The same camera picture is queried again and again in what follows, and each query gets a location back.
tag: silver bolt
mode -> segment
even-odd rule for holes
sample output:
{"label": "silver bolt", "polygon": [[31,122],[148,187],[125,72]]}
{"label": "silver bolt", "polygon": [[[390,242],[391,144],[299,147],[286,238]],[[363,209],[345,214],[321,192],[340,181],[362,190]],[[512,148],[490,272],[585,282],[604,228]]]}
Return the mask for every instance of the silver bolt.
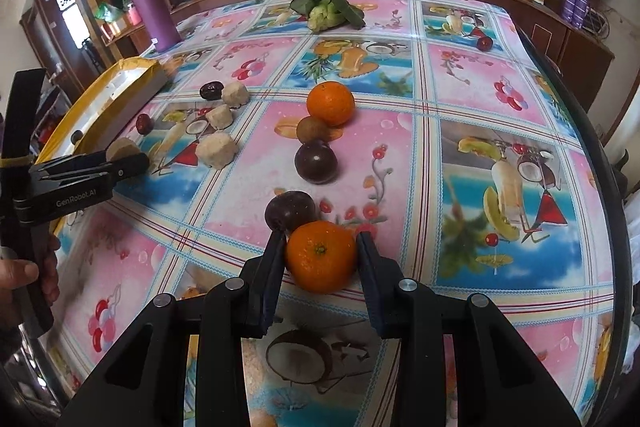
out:
{"label": "silver bolt", "polygon": [[239,277],[231,277],[225,281],[225,286],[227,290],[239,290],[244,286],[244,281]]}
{"label": "silver bolt", "polygon": [[477,306],[478,308],[484,308],[489,304],[489,299],[481,293],[475,293],[471,295],[471,304]]}
{"label": "silver bolt", "polygon": [[169,293],[159,293],[154,297],[154,306],[157,308],[164,308],[171,302],[171,295]]}
{"label": "silver bolt", "polygon": [[413,279],[402,279],[398,283],[398,287],[403,292],[412,292],[412,291],[414,291],[414,290],[416,290],[418,288],[418,283],[415,282]]}

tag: window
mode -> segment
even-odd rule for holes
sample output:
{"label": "window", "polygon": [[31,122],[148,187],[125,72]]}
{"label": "window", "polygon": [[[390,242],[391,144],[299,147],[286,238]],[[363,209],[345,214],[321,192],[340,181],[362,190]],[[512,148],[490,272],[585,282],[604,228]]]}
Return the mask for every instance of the window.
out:
{"label": "window", "polygon": [[82,42],[88,39],[90,35],[76,0],[56,0],[56,2],[76,47],[78,49],[82,48]]}

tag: spray can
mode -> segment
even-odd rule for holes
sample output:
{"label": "spray can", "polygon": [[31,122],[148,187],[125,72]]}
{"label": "spray can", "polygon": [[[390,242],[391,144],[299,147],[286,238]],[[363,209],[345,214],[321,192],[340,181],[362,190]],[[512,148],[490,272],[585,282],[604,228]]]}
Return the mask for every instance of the spray can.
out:
{"label": "spray can", "polygon": [[574,16],[571,18],[571,24],[575,28],[582,28],[584,18],[587,16],[587,10],[589,9],[588,0],[575,0]]}
{"label": "spray can", "polygon": [[574,9],[575,0],[564,0],[564,2],[562,3],[562,18],[569,24],[571,23],[571,19],[574,16]]}

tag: purple thermos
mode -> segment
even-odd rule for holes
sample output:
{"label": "purple thermos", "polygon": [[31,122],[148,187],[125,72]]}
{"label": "purple thermos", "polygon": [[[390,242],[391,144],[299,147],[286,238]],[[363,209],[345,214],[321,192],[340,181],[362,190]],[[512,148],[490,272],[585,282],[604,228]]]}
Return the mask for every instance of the purple thermos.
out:
{"label": "purple thermos", "polygon": [[164,0],[132,0],[146,31],[155,44],[156,51],[164,52],[180,42],[180,34],[171,20],[171,14]]}
{"label": "purple thermos", "polygon": [[571,23],[571,19],[574,16],[574,9],[575,0],[564,0],[564,2],[562,3],[562,18],[566,22]]}
{"label": "purple thermos", "polygon": [[584,24],[584,18],[587,16],[588,9],[588,0],[575,0],[574,16],[571,19],[572,26],[578,29],[582,28],[582,24]]}

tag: orange fruit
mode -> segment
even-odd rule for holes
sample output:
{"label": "orange fruit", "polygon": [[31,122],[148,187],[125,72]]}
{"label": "orange fruit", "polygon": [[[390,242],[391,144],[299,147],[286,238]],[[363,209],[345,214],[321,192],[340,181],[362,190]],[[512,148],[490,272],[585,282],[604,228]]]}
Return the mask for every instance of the orange fruit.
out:
{"label": "orange fruit", "polygon": [[356,109],[356,102],[348,87],[340,82],[322,82],[306,97],[306,110],[329,127],[346,123]]}
{"label": "orange fruit", "polygon": [[332,293],[347,286],[357,258],[351,232],[329,221],[312,221],[295,229],[285,251],[294,281],[312,293]]}

